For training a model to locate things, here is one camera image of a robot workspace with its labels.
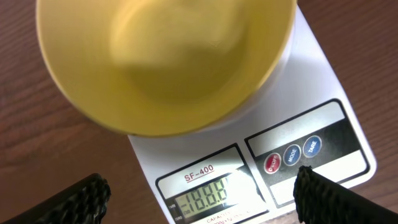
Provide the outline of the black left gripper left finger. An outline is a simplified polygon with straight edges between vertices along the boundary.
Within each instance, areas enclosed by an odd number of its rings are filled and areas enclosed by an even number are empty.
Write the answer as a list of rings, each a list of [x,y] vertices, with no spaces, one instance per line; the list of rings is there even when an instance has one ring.
[[[110,196],[108,181],[94,173],[4,224],[101,224]]]

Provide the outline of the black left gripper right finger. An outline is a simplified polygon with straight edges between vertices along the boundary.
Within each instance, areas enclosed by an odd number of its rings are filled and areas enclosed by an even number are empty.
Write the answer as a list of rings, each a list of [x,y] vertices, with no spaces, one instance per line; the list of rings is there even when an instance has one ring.
[[[397,214],[301,166],[293,196],[300,223],[397,224]]]

